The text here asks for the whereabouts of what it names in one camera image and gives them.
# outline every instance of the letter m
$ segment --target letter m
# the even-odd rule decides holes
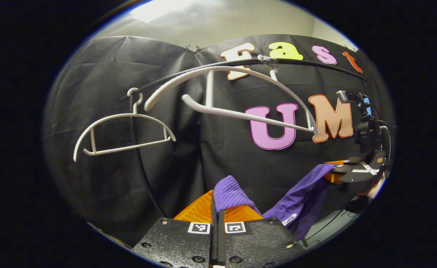
[[[333,139],[336,138],[338,133],[341,138],[350,137],[354,134],[350,103],[342,104],[341,101],[337,99],[336,109],[334,110],[324,95],[309,97],[309,103],[315,108],[318,130],[317,135],[312,137],[313,142],[321,143],[329,139],[326,126]]]

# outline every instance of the white ceiling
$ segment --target white ceiling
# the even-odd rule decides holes
[[[157,11],[168,12],[144,22]],[[259,34],[311,36],[358,49],[324,21],[280,0],[153,0],[119,15],[90,39],[141,36],[195,49]]]

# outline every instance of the letter u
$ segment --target letter u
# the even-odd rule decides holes
[[[283,122],[295,124],[295,111],[298,110],[298,105],[294,103],[284,103],[278,105],[276,110],[283,115]],[[253,107],[245,111],[246,114],[258,115],[265,117],[270,113],[268,107],[259,106]],[[268,134],[268,125],[263,122],[250,121],[251,135],[254,143],[265,150],[281,150],[290,146],[296,138],[296,130],[285,127],[283,137],[273,139]]]

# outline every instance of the white plastic hanger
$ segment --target white plastic hanger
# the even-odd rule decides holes
[[[270,83],[273,83],[274,85],[277,85],[278,87],[283,89],[286,93],[290,94],[300,104],[300,106],[303,107],[303,109],[305,109],[308,127],[307,128],[300,127],[300,126],[296,126],[294,124],[288,124],[288,123],[281,122],[278,120],[268,119],[265,117],[258,117],[257,115],[252,115],[252,114],[246,114],[244,112],[235,112],[235,111],[231,111],[231,110],[213,107],[213,72],[214,71],[239,71],[241,73],[247,73],[247,74],[259,77],[259,78],[264,79]],[[177,76],[176,78],[169,80],[168,82],[164,83],[161,87],[159,87],[150,96],[150,98],[147,99],[147,101],[145,102],[144,110],[145,111],[151,110],[152,107],[155,105],[155,103],[165,93],[167,93],[169,90],[172,90],[174,87],[176,87],[180,83],[182,83],[190,78],[196,77],[200,74],[204,74],[204,73],[208,73],[207,84],[206,84],[206,93],[205,93],[205,105],[200,105],[199,103],[194,101],[187,94],[184,94],[181,97],[182,100],[189,107],[191,107],[193,110],[195,110],[197,112],[202,112],[205,114],[216,114],[216,115],[221,115],[224,117],[233,117],[233,118],[244,119],[244,120],[253,120],[253,121],[258,121],[258,122],[276,125],[279,127],[290,127],[293,129],[298,129],[298,130],[302,130],[302,131],[306,131],[306,132],[313,132],[314,134],[317,134],[316,121],[315,121],[314,117],[312,117],[312,114],[309,111],[309,109],[306,107],[304,102],[296,94],[294,94],[285,85],[283,85],[282,83],[277,81],[276,74],[274,73],[274,70],[271,70],[271,72],[270,72],[271,78],[269,78],[268,76],[266,76],[264,74],[258,73],[256,71],[251,71],[251,70],[237,68],[237,67],[229,67],[229,66],[205,67],[205,68],[200,68],[198,70],[190,71],[190,72],[181,74],[181,75]]]
[[[135,87],[128,90],[128,96],[130,96],[131,93],[135,90],[137,90],[137,88],[135,88]],[[137,113],[137,105],[142,103],[142,99],[143,99],[143,96],[142,96],[142,93],[140,93],[139,100],[136,103],[134,103],[134,105],[133,105],[133,114],[114,114],[114,115],[110,115],[108,117],[101,118],[98,121],[94,122],[93,124],[89,125],[89,127],[87,127],[84,130],[84,132],[81,134],[81,136],[79,136],[79,139],[76,142],[76,146],[74,147],[73,160],[76,161],[79,145],[89,131],[91,131],[91,147],[93,148],[93,151],[88,151],[86,149],[83,149],[83,151],[89,156],[97,156],[100,154],[109,154],[109,153],[114,153],[117,151],[126,151],[129,149],[140,148],[140,147],[149,146],[149,145],[153,145],[153,144],[160,144],[160,143],[168,142],[171,139],[173,141],[176,141],[176,137],[175,137],[174,133],[172,133],[172,131],[169,129],[169,127],[166,126],[166,124],[155,119],[154,117],[149,117],[147,115]],[[145,143],[145,144],[137,144],[137,145],[133,145],[133,146],[126,146],[126,147],[121,147],[121,148],[116,148],[116,149],[96,151],[96,143],[94,141],[94,127],[96,127],[98,124],[100,124],[104,121],[107,121],[107,120],[113,119],[113,118],[118,118],[118,117],[142,117],[142,118],[156,121],[157,123],[161,124],[164,127],[164,139],[161,141],[150,142],[150,143]]]

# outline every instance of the purple cloth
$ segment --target purple cloth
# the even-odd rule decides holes
[[[217,183],[215,189],[213,189],[213,198],[215,198],[217,214],[222,210],[237,207],[238,205],[248,205],[261,216],[254,202],[247,197],[247,194],[240,188],[235,178],[230,175]]]
[[[335,166],[337,165],[317,165],[272,209],[265,212],[263,217],[277,217],[296,240],[303,240],[319,216],[326,189],[331,184],[321,178]]]

